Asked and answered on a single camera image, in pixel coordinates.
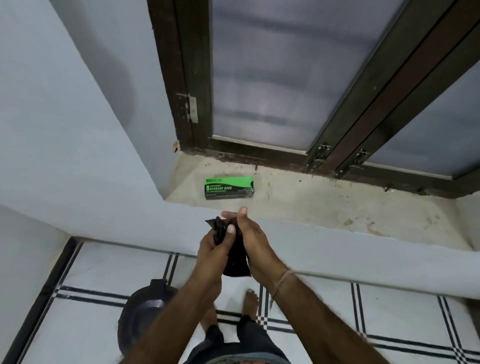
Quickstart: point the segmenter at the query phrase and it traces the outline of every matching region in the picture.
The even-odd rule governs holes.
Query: leg
[[[243,300],[243,316],[237,326],[237,336],[240,343],[250,352],[269,352],[287,360],[264,328],[256,323],[257,310],[258,297],[254,291],[247,290]]]
[[[212,306],[203,316],[200,325],[205,331],[205,340],[192,349],[186,363],[189,363],[198,353],[214,346],[222,345],[223,334],[218,327],[215,306]]]

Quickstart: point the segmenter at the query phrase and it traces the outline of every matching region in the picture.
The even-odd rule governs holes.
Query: glass pane
[[[480,164],[480,62],[368,160],[457,177]]]
[[[307,149],[402,0],[213,0],[213,132]]]

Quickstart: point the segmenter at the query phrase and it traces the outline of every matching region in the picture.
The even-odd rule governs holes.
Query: white wall
[[[458,198],[455,203],[470,244],[480,250],[480,192]]]
[[[146,0],[50,0],[158,191],[177,163]]]
[[[194,254],[218,211],[162,200],[50,3],[26,3],[0,5],[0,203],[72,234]],[[479,253],[258,221],[294,269],[480,298]]]
[[[0,361],[52,270],[68,235],[0,205]]]

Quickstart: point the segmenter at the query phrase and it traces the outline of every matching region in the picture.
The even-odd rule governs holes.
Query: bare foot
[[[204,329],[205,332],[207,332],[208,328],[212,325],[218,326],[215,306],[212,305],[212,307],[205,312],[205,315],[200,320],[200,325],[202,325],[202,329]]]
[[[258,296],[251,289],[245,292],[245,298],[243,299],[243,315],[248,315],[253,321],[257,320],[258,311]]]

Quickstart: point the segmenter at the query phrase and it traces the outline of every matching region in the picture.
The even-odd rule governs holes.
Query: hand
[[[228,252],[235,241],[235,226],[227,227],[220,245],[215,246],[214,235],[215,231],[210,230],[200,241],[197,263],[189,280],[204,291],[204,298],[211,301],[210,304],[222,290],[222,274],[227,265]]]
[[[253,278],[270,292],[275,284],[288,270],[268,243],[267,236],[260,226],[248,218],[247,208],[241,207],[237,212],[222,212],[227,220],[237,218],[237,224],[243,234],[243,245],[249,257],[250,272]]]

